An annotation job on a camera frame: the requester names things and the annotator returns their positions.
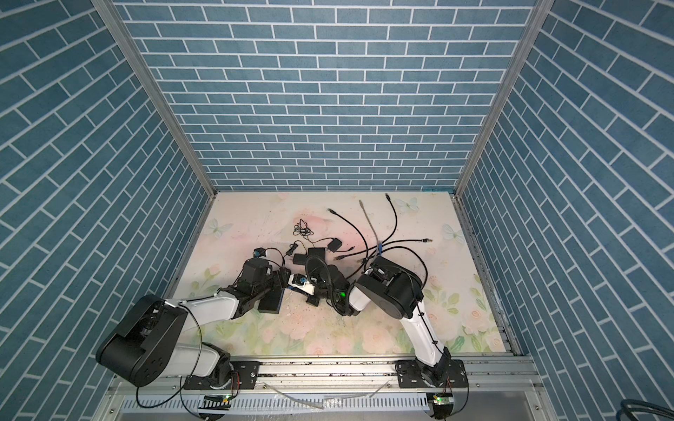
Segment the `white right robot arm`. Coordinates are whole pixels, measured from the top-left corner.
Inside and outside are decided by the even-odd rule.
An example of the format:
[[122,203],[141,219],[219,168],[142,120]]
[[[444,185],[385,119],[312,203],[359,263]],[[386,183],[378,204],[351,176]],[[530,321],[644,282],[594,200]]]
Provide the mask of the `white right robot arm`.
[[289,287],[305,295],[312,305],[326,300],[344,317],[357,315],[373,303],[401,322],[419,365],[443,372],[450,364],[451,353],[436,337],[428,318],[422,280],[393,261],[377,256],[355,282],[349,282],[337,266],[310,256],[305,272],[292,275]]

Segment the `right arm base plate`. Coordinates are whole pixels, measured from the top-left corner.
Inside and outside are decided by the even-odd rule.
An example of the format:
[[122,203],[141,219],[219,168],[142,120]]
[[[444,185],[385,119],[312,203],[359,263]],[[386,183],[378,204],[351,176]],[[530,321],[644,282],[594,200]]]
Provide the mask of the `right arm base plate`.
[[394,372],[400,389],[461,389],[469,385],[465,366],[461,360],[440,361],[428,366],[420,361],[398,360]]

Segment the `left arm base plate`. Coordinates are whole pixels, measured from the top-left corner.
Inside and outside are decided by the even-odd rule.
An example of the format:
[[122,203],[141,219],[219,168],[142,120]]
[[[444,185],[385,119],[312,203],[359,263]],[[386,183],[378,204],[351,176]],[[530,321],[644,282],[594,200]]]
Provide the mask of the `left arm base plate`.
[[184,383],[186,390],[232,391],[254,389],[261,363],[259,361],[227,361],[207,376],[192,376]]

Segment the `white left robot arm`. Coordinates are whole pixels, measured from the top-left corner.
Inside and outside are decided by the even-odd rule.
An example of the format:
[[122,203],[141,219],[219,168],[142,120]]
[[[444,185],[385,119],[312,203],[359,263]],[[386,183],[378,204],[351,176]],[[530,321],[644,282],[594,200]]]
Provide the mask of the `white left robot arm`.
[[231,354],[200,340],[180,341],[189,331],[243,317],[254,306],[288,286],[291,271],[264,258],[244,262],[235,281],[209,296],[183,300],[143,296],[124,315],[96,352],[98,364],[134,386],[160,377],[182,377],[189,386],[223,389],[233,384]]

